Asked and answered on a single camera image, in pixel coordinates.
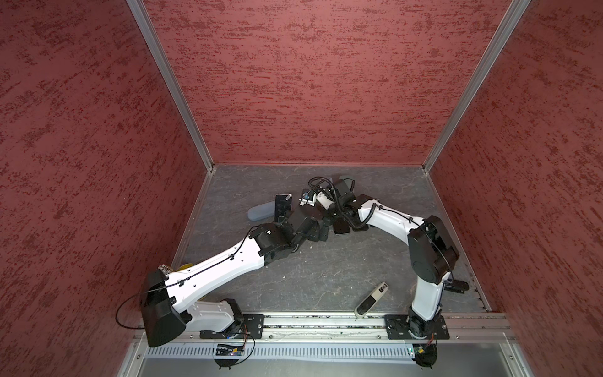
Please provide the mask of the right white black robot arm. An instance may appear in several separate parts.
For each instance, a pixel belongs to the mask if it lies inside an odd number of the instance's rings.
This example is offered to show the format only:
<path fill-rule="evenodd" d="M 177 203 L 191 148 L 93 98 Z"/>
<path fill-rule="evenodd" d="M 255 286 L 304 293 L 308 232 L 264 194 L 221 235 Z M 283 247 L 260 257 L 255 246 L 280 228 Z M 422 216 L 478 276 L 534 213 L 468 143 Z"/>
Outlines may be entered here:
<path fill-rule="evenodd" d="M 350 227 L 372 226 L 408 246 L 411 267 L 417 276 L 408 311 L 408 332 L 415 339 L 432 336 L 441 315 L 444 286 L 454 280 L 453 270 L 460 256 L 443 220 L 434 215 L 423 218 L 405 214 L 370 196 L 355 196 L 353 180 L 349 178 L 323 184 L 317 199 Z"/>

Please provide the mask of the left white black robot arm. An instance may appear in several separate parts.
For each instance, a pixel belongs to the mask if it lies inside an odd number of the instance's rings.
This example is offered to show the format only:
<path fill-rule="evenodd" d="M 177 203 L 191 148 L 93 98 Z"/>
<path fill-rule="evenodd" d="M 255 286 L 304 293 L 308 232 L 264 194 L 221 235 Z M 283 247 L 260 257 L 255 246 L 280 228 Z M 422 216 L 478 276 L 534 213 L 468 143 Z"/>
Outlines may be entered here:
<path fill-rule="evenodd" d="M 199 300 L 239 276 L 285 259 L 306 241 L 327 240 L 333 222 L 324 210 L 301 205 L 279 221 L 251 227 L 243 240 L 210 259 L 181 271 L 149 273 L 138 295 L 149 346 L 177 339 L 188 325 L 236 334 L 243 317 L 235 300 L 206 304 Z"/>

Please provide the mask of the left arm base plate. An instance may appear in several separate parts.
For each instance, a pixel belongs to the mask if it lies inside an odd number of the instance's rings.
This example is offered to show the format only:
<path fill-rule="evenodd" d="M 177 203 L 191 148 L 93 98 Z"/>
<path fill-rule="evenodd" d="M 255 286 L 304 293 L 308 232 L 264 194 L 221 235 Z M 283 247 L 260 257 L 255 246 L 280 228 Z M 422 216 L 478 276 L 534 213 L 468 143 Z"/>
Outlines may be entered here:
<path fill-rule="evenodd" d="M 248 336 L 254 339 L 262 337 L 265 322 L 263 314 L 236 314 L 234 322 L 221 332 L 200 331 L 201 339 L 236 339 L 245 340 Z"/>

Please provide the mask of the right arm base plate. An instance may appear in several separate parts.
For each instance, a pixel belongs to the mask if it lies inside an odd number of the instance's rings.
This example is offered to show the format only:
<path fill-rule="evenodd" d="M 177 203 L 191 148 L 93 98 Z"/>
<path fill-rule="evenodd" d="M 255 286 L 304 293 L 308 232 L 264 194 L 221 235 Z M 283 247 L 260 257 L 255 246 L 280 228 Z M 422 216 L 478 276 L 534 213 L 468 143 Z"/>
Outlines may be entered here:
<path fill-rule="evenodd" d="M 429 341 L 449 340 L 444 317 L 437 315 L 433 320 L 425 321 L 419 316 L 386 315 L 384 317 L 389 340 Z"/>

